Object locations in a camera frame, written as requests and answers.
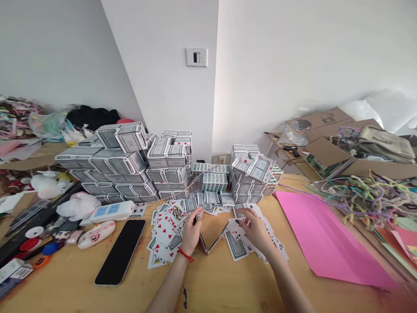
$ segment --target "white power strip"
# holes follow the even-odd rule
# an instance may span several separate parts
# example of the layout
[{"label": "white power strip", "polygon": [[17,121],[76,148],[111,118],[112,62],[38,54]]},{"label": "white power strip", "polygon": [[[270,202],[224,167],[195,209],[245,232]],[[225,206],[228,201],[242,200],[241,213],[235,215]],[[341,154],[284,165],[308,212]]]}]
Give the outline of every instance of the white power strip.
[{"label": "white power strip", "polygon": [[115,204],[99,206],[91,214],[90,221],[93,223],[106,222],[108,220],[126,220],[133,213],[135,204],[133,201],[124,201]]}]

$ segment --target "plastic bag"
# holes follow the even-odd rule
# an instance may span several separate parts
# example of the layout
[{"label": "plastic bag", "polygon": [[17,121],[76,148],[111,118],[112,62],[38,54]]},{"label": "plastic bag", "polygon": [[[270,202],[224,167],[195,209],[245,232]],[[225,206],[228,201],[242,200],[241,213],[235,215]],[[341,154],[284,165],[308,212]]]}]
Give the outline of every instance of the plastic bag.
[{"label": "plastic bag", "polygon": [[69,201],[60,204],[56,212],[60,216],[69,217],[70,221],[82,220],[90,217],[93,211],[101,206],[96,197],[85,192],[73,194]]},{"label": "plastic bag", "polygon": [[397,132],[417,116],[417,102],[397,90],[384,89],[371,93],[364,99],[381,117],[384,129]]},{"label": "plastic bag", "polygon": [[51,142],[60,142],[64,141],[61,131],[66,128],[66,116],[66,111],[53,112],[48,115],[31,113],[29,125],[37,137]]},{"label": "plastic bag", "polygon": [[279,144],[290,144],[296,145],[299,147],[305,147],[310,143],[305,134],[302,124],[298,121],[292,121],[291,124],[287,125],[287,127],[282,132],[281,137],[279,138]]},{"label": "plastic bag", "polygon": [[382,129],[384,128],[381,117],[366,100],[345,103],[339,106],[339,109],[356,121],[374,119]]}]

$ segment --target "table surface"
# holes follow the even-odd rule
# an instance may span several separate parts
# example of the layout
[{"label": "table surface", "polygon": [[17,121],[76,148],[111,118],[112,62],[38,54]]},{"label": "table surface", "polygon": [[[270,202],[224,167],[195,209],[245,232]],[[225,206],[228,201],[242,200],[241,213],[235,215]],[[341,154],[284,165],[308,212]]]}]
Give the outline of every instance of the table surface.
[{"label": "table surface", "polygon": [[[307,191],[300,175],[285,174],[282,183]],[[381,291],[370,286],[316,276],[308,266],[294,233],[273,196],[266,196],[259,206],[268,218],[276,236],[285,245],[289,267],[317,312],[415,312],[416,302],[410,286],[403,285],[401,276],[373,249],[352,226],[349,230],[369,249],[372,255],[400,285]],[[169,266],[148,270],[151,239],[150,217],[157,204],[148,205],[144,233],[133,255],[123,282],[116,287],[95,286],[94,279],[117,239],[124,222],[116,223],[113,236],[80,250],[65,246],[53,255],[44,268],[35,270],[10,295],[0,302],[0,311],[22,312],[144,312],[155,295]],[[233,213],[218,216],[204,214],[202,235],[209,246],[217,238]],[[216,244],[209,256],[198,246],[195,261],[187,268],[184,286],[188,308],[183,307],[182,292],[177,312],[284,312],[273,272],[255,253],[233,262],[225,238]]]}]

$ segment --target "smartphone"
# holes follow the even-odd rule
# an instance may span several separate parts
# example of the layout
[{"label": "smartphone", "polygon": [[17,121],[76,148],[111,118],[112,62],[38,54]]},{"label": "smartphone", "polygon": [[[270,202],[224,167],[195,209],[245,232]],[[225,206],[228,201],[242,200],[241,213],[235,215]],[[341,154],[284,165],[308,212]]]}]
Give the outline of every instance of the smartphone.
[{"label": "smartphone", "polygon": [[145,224],[144,220],[126,222],[94,281],[96,285],[117,286],[122,282]]}]

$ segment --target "open cardboard box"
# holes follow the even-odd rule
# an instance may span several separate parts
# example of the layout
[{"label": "open cardboard box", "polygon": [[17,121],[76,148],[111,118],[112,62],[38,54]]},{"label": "open cardboard box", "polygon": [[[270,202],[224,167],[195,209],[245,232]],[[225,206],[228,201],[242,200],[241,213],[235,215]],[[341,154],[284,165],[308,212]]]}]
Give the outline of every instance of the open cardboard box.
[{"label": "open cardboard box", "polygon": [[381,126],[375,120],[369,119],[369,120],[362,120],[362,121],[357,121],[357,122],[352,122],[352,121],[337,122],[331,125],[307,130],[305,133],[308,137],[308,140],[310,140],[310,142],[313,142],[320,137],[336,136],[338,134],[339,128],[346,127],[346,126],[355,127],[359,129],[362,129],[364,126],[372,126],[377,129],[382,129]]},{"label": "open cardboard box", "polygon": [[338,107],[334,107],[332,109],[288,120],[286,122],[290,124],[293,121],[300,121],[302,127],[308,127],[309,130],[313,130],[334,123],[349,123],[354,122],[355,120]]},{"label": "open cardboard box", "polygon": [[69,148],[66,142],[51,143],[47,142],[26,160],[13,159],[9,163],[0,164],[3,170],[33,170],[43,166],[51,166],[55,164],[55,156]]},{"label": "open cardboard box", "polygon": [[[417,147],[417,137],[401,136],[406,138],[413,149]],[[394,180],[407,179],[417,176],[417,164],[402,164],[395,162],[380,162],[357,159],[346,151],[340,149],[329,141],[329,137],[320,137],[306,146],[310,155],[306,162],[323,179],[330,177],[336,171],[338,175],[356,175],[367,177],[369,170],[376,174]]]}]

